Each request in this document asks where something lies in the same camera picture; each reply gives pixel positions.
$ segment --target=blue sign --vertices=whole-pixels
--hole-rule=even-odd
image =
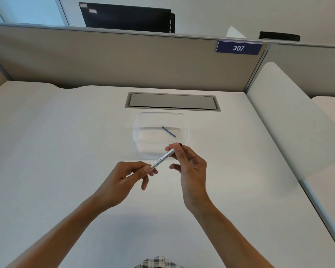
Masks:
[[[220,40],[216,52],[237,53],[241,55],[258,55],[262,43],[234,42]]]

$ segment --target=clear plastic container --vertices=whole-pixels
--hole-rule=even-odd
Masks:
[[[188,138],[189,125],[182,113],[142,112],[136,115],[133,140],[140,152],[165,153],[167,145],[175,142],[183,144]]]

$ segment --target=pen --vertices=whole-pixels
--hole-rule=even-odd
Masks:
[[[161,164],[163,161],[165,161],[168,157],[170,157],[171,155],[174,154],[174,149],[168,151],[167,153],[165,153],[165,155],[163,157],[161,157],[159,160],[157,160],[155,163],[153,163],[150,167],[153,170],[154,168],[156,168],[159,164]]]

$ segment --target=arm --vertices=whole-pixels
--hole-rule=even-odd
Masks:
[[[141,188],[145,190],[149,181],[147,174],[157,174],[157,170],[150,171],[150,165],[144,162],[119,162],[91,197],[18,256],[7,268],[58,267],[99,214],[121,203],[138,180],[143,179]]]
[[[206,192],[206,161],[192,149],[170,144],[172,155],[180,164],[171,169],[181,173],[184,203],[194,215],[226,267],[273,266],[239,233],[232,223],[213,205]]]

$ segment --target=computer monitor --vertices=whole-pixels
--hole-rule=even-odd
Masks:
[[[150,32],[175,32],[170,9],[79,2],[86,27]]]

